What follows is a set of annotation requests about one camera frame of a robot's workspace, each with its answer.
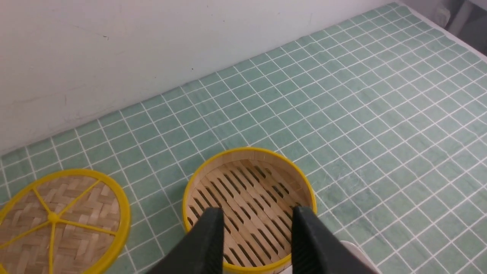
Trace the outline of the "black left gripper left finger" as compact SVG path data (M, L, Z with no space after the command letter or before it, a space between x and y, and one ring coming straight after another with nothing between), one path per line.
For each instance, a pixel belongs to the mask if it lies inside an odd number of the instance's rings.
M148 274L222 274L223 264L224 213L210 207Z

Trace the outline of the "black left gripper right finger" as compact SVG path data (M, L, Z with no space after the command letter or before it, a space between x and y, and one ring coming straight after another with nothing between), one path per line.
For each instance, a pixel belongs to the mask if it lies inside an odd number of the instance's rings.
M375 274L348 251L310 207L293 208L293 274Z

